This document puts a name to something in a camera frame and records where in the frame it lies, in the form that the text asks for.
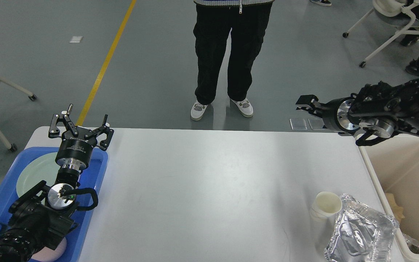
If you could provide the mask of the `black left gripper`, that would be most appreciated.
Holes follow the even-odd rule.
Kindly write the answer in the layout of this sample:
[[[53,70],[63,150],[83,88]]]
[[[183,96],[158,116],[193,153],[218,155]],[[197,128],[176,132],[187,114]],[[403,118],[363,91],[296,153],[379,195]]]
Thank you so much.
[[[55,162],[62,168],[81,171],[88,168],[93,148],[98,147],[102,151],[108,149],[114,130],[107,123],[108,115],[105,114],[100,127],[87,131],[85,135],[80,133],[77,126],[70,119],[72,108],[73,104],[70,104],[66,111],[53,115],[48,138],[62,139]],[[58,123],[62,123],[65,127],[65,132],[62,134],[57,126]],[[102,134],[105,134],[106,138],[98,142],[97,138]]]

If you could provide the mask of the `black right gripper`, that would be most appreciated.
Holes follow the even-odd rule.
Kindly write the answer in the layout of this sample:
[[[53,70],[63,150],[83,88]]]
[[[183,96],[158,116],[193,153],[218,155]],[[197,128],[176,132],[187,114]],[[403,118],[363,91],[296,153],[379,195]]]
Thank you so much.
[[[327,129],[353,135],[360,129],[360,119],[349,114],[353,103],[354,99],[351,97],[320,103],[315,95],[302,95],[296,102],[296,110],[307,111],[310,115],[323,119]]]

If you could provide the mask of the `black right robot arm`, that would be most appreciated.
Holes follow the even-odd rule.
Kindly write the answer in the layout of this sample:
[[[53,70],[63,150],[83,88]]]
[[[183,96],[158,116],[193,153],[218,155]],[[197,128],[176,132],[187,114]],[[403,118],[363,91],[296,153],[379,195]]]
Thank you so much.
[[[363,131],[357,146],[373,146],[399,134],[419,137],[419,78],[397,86],[367,84],[358,93],[327,103],[302,95],[296,109],[321,118],[324,128],[342,136]]]

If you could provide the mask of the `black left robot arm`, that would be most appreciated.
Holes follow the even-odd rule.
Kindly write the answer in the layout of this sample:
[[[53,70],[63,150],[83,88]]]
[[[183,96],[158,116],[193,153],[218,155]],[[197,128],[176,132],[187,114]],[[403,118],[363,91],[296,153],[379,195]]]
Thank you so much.
[[[62,139],[55,182],[47,185],[41,180],[10,206],[9,229],[0,235],[0,262],[27,262],[44,247],[56,249],[78,226],[71,218],[74,212],[98,206],[96,190],[80,188],[80,176],[95,147],[108,149],[114,130],[107,123],[108,115],[94,130],[76,126],[69,117],[72,107],[53,115],[48,133],[50,139]]]

